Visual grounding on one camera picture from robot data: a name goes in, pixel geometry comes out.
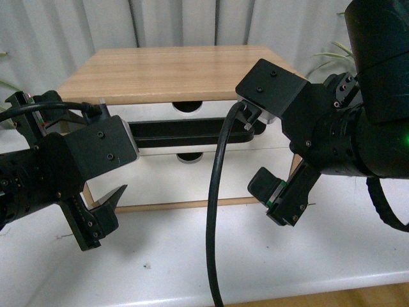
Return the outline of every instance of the drawer handle hole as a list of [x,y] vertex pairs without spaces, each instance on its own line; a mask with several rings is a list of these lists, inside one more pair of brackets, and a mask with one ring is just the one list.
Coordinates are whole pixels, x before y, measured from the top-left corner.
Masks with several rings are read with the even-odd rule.
[[198,111],[202,104],[203,101],[172,102],[173,107],[182,113],[193,113],[194,111]]
[[203,152],[189,152],[189,153],[177,153],[178,160],[185,164],[194,164],[199,162],[203,157]]

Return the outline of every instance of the robotic arm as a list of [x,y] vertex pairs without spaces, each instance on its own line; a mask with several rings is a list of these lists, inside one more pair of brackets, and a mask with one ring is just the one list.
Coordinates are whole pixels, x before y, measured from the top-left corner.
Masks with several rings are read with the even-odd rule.
[[[285,182],[261,168],[249,192],[279,225],[295,225],[321,174],[367,177],[382,220],[409,232],[393,214],[380,178],[409,178],[409,4],[353,1],[345,11],[358,75],[311,84],[260,60],[237,86],[266,118],[279,117],[303,161]],[[363,103],[350,105],[358,92]]]
[[[61,98],[55,91],[34,97],[17,92],[7,100],[12,104],[11,113],[24,107],[47,108],[51,104],[45,102],[50,101],[55,106]],[[84,128],[65,136],[47,134],[47,117],[64,113],[68,115],[43,110],[12,116],[31,148],[0,155],[0,229],[57,203],[85,251],[99,247],[99,240],[117,229],[114,209],[126,188],[111,191],[89,210],[80,195],[85,182],[136,160],[139,152],[128,123],[119,116],[111,117],[105,105],[89,105],[88,111],[82,111],[84,117],[78,117]]]

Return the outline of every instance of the wooden top panel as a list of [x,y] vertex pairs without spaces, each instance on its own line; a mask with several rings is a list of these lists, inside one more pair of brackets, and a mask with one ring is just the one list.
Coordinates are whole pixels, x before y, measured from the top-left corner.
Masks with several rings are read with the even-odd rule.
[[107,104],[234,100],[260,58],[296,73],[264,46],[104,49],[57,91],[65,101]]

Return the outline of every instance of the white curtain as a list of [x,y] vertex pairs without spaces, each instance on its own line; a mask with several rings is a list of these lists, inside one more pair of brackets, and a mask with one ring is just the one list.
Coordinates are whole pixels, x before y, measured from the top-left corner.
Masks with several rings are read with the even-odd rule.
[[[41,94],[104,48],[262,44],[306,74],[350,0],[0,0],[0,80]],[[313,81],[334,69],[313,75]],[[0,102],[14,91],[0,85]]]

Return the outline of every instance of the wooden drawer unit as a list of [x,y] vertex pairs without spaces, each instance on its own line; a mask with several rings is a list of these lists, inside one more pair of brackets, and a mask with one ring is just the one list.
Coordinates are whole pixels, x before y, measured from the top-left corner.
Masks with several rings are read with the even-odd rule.
[[[263,46],[107,49],[98,51],[58,92],[64,101],[103,100],[111,115],[128,122],[223,118],[237,101],[236,85],[260,58],[297,73]],[[229,144],[220,199],[255,202],[247,184],[262,166],[286,178],[293,158],[288,143],[277,119],[252,141]],[[119,206],[204,205],[215,149],[216,145],[141,148],[138,161],[91,180],[90,193],[85,194],[98,199],[128,184]],[[185,153],[203,154],[187,163],[177,156]]]

